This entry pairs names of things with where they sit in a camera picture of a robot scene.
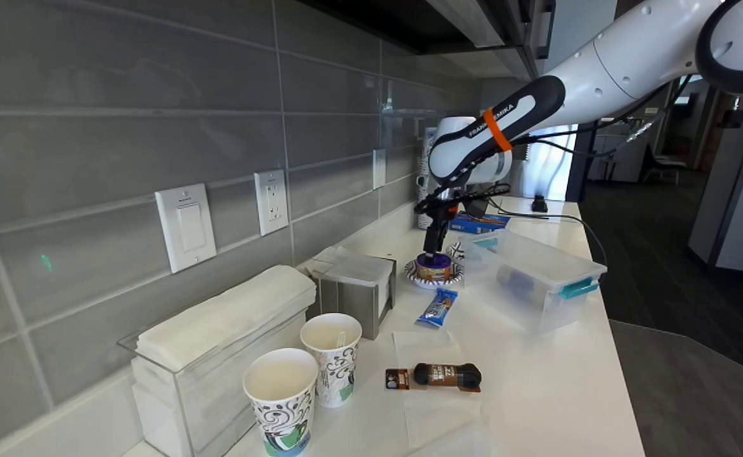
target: gray tile wall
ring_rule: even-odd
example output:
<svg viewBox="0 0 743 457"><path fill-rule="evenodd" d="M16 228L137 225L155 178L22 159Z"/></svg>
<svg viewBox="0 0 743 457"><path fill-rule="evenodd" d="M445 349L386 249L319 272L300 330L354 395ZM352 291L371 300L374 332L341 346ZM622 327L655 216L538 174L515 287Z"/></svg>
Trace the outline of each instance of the gray tile wall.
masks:
<svg viewBox="0 0 743 457"><path fill-rule="evenodd" d="M120 370L120 338L407 203L415 131L473 110L459 77L297 0L0 0L0 436ZM292 223L259 236L270 167ZM153 192L187 183L218 256L169 273Z"/></svg>

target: paper cup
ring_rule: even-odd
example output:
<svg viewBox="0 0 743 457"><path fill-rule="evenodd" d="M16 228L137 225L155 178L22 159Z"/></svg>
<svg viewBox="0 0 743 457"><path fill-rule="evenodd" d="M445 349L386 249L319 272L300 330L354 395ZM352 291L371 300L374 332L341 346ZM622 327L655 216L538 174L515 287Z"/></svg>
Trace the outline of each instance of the paper cup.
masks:
<svg viewBox="0 0 743 457"><path fill-rule="evenodd" d="M316 361L300 348L278 348L256 358L243 391L259 422L265 451L300 455L315 427Z"/></svg>
<svg viewBox="0 0 743 457"><path fill-rule="evenodd" d="M300 341L319 362L316 395L326 409L341 405L352 393L352 349L362 338L362 325L339 311L316 314L302 325Z"/></svg>

